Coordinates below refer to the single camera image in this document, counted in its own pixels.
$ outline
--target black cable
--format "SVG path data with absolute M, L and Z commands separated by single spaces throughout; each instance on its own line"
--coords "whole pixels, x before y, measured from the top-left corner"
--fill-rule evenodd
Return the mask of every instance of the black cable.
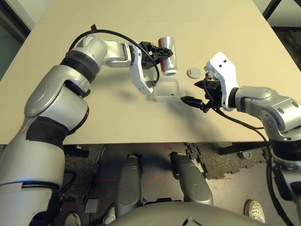
M 278 213 L 278 215 L 282 218 L 282 220 L 288 225 L 288 226 L 294 226 L 293 223 L 290 221 L 290 219 L 288 218 L 288 216 L 286 215 L 284 209 L 282 208 L 279 200 L 277 199 L 275 192 L 274 192 L 274 188 L 273 188 L 273 181 L 272 181 L 272 154 L 271 154 L 271 149 L 269 147 L 269 144 L 266 140 L 266 138 L 264 137 L 264 135 L 259 132 L 256 127 L 248 125 L 244 122 L 241 122 L 237 119 L 233 119 L 229 116 L 227 116 L 226 114 L 224 114 L 220 109 L 213 109 L 216 113 L 218 113 L 219 115 L 221 115 L 222 117 L 225 117 L 226 119 L 229 119 L 233 122 L 236 122 L 248 129 L 251 129 L 253 131 L 255 131 L 257 134 L 259 134 L 259 136 L 262 137 L 266 148 L 267 148 L 267 168 L 266 168 L 266 178 L 267 178 L 267 186 L 268 186 L 268 191 L 269 191 L 269 195 L 271 197 L 271 200 L 273 202 L 273 205 Z
M 118 32 L 114 32 L 114 31 L 110 31 L 110 30 L 99 30 L 99 29 L 95 29 L 95 30 L 90 30 L 90 31 L 87 31 L 87 32 L 84 32 L 82 34 L 80 34 L 74 41 L 73 43 L 71 44 L 68 52 L 70 52 L 70 50 L 72 48 L 74 48 L 74 46 L 76 45 L 76 43 L 78 43 L 79 40 L 81 40 L 83 37 L 85 37 L 86 35 L 88 34 L 94 34 L 94 33 L 106 33 L 106 34 L 112 34 L 112 35 L 116 35 L 116 36 L 119 36 L 129 42 L 131 42 L 133 45 L 135 45 L 137 48 L 139 48 L 145 55 L 146 57 L 152 62 L 152 64 L 154 65 L 155 69 L 156 69 L 156 72 L 157 72 L 157 78 L 154 82 L 154 85 L 157 84 L 157 82 L 159 81 L 159 77 L 160 77 L 160 72 L 159 72 L 159 69 L 158 69 L 158 66 L 155 62 L 155 60 L 149 55 L 149 53 L 143 49 L 141 46 L 139 46 L 139 44 L 137 42 L 135 42 L 134 40 L 130 39 L 129 37 L 123 35 L 123 34 L 120 34 Z
M 62 187 L 62 189 L 61 189 L 62 193 L 65 193 L 70 188 L 70 186 L 74 183 L 74 181 L 76 179 L 76 172 L 74 170 L 65 169 L 64 173 L 71 173 L 72 177 L 71 177 L 70 181 L 64 187 Z
M 243 121 L 240 121 L 238 119 L 234 119 L 230 116 L 227 116 L 224 112 L 222 112 L 220 109 L 213 109 L 216 113 L 218 113 L 219 115 L 221 115 L 222 117 L 226 118 L 226 119 L 229 119 L 230 121 L 233 121 L 233 122 L 236 122 L 244 127 L 247 127 L 248 129 L 263 129 L 263 127 L 254 127 L 254 126 L 251 126 Z

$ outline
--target person's foot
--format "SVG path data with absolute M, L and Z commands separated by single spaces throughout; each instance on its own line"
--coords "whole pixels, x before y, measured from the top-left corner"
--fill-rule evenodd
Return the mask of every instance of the person's foot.
M 248 200 L 245 205 L 245 215 L 260 222 L 265 223 L 263 209 L 259 202 Z
M 116 220 L 115 217 L 115 207 L 114 204 L 112 204 L 108 211 L 107 214 L 103 217 L 103 224 L 104 225 L 108 225 L 109 223 L 111 223 L 112 221 Z
M 80 218 L 76 213 L 69 213 L 64 226 L 80 226 Z

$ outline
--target table surface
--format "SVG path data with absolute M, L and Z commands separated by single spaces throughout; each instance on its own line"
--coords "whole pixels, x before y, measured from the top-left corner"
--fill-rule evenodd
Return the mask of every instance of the table surface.
M 204 99 L 186 71 L 197 67 L 204 75 L 206 62 L 221 51 L 236 65 L 240 86 L 271 87 L 301 102 L 301 73 L 251 0 L 52 0 L 0 82 L 0 144 L 19 130 L 26 100 L 43 76 L 94 23 L 137 42 L 174 37 L 186 95 Z M 157 103 L 153 94 L 141 95 L 127 68 L 103 67 L 91 90 L 85 98 L 90 115 L 65 144 L 261 140 L 213 111 L 205 114 L 182 102 Z M 261 125 L 236 110 L 227 114 Z

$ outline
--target silver can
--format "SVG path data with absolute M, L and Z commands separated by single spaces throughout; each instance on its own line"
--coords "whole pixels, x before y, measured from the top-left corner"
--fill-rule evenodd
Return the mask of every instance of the silver can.
M 176 75 L 177 74 L 177 60 L 175 56 L 175 47 L 174 47 L 174 39 L 173 37 L 163 37 L 158 40 L 159 47 L 165 47 L 170 49 L 174 54 L 167 58 L 167 59 L 161 59 L 161 71 L 164 75 L 170 76 L 170 75 Z

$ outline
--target clear plastic container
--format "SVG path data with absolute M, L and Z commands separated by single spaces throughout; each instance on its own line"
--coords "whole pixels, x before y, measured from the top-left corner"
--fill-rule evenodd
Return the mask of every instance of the clear plastic container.
M 181 101 L 180 98 L 185 96 L 185 90 L 182 84 L 181 75 L 165 76 L 160 74 L 160 79 L 154 87 L 156 102 Z

